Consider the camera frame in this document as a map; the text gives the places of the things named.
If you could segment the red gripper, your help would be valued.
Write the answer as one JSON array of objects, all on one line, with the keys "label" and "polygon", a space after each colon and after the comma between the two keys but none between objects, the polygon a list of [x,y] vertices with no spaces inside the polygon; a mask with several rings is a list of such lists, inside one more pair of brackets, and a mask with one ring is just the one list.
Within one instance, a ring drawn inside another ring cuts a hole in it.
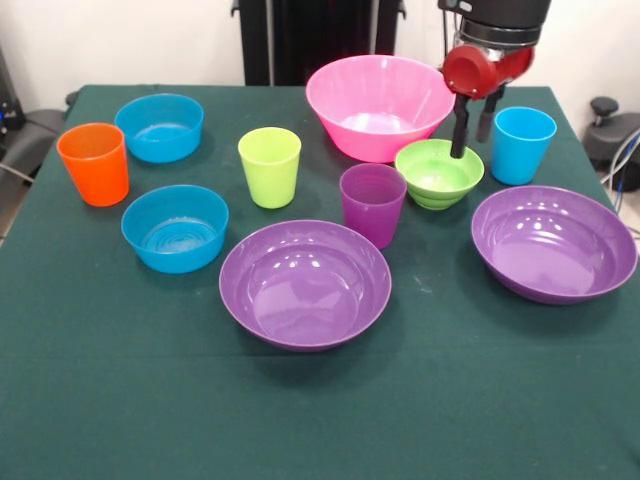
[{"label": "red gripper", "polygon": [[450,149],[452,158],[460,159],[465,153],[469,97],[484,101],[476,140],[487,142],[497,104],[506,90],[502,85],[521,77],[533,63],[534,55],[535,49],[528,47],[507,52],[501,59],[493,61],[488,53],[472,44],[455,47],[448,54],[442,66],[442,75],[449,89],[457,94],[453,107],[455,125]]}]

